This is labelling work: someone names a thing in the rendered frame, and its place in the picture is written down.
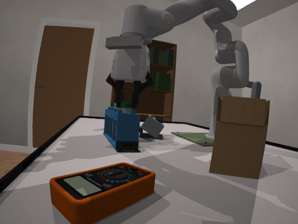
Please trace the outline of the orange digital multimeter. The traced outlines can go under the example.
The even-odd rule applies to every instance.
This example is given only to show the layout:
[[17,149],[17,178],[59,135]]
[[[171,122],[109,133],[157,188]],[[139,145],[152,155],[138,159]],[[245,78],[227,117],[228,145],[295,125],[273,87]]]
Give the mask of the orange digital multimeter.
[[71,224],[92,224],[154,192],[155,173],[117,163],[50,179],[51,202]]

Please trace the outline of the brown cardboard box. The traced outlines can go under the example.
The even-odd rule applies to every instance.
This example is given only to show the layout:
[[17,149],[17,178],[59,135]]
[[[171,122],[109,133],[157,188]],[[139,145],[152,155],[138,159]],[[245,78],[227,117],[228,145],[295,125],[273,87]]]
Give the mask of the brown cardboard box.
[[209,173],[259,179],[269,108],[270,100],[266,99],[222,95],[221,100],[217,97]]

